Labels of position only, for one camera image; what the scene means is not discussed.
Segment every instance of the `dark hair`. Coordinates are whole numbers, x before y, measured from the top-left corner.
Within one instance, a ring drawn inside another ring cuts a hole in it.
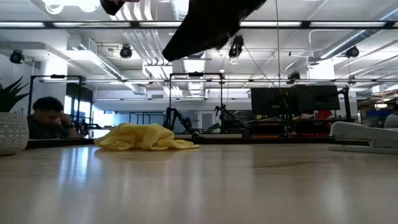
[[[61,112],[63,111],[63,105],[56,98],[48,96],[36,100],[33,104],[33,110],[54,110]]]

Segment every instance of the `potted plant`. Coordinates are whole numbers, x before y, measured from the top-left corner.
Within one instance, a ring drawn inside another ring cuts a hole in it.
[[[14,105],[29,93],[18,95],[27,85],[21,80],[0,88],[0,156],[14,155],[25,149],[29,139],[29,128],[23,114],[10,113]]]

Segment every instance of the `table surface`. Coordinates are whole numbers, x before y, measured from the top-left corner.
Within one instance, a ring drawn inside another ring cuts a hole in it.
[[[396,223],[398,156],[327,145],[0,157],[0,223]]]

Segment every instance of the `yellow cloth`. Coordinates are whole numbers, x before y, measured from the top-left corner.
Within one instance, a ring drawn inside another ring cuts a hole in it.
[[[161,151],[166,149],[196,149],[200,147],[189,141],[174,140],[174,133],[158,124],[120,124],[107,135],[95,139],[94,143],[103,149],[115,151],[128,149]]]

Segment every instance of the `white planter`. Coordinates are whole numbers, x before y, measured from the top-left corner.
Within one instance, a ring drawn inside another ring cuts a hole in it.
[[[0,156],[21,152],[28,140],[29,128],[24,115],[0,112]]]

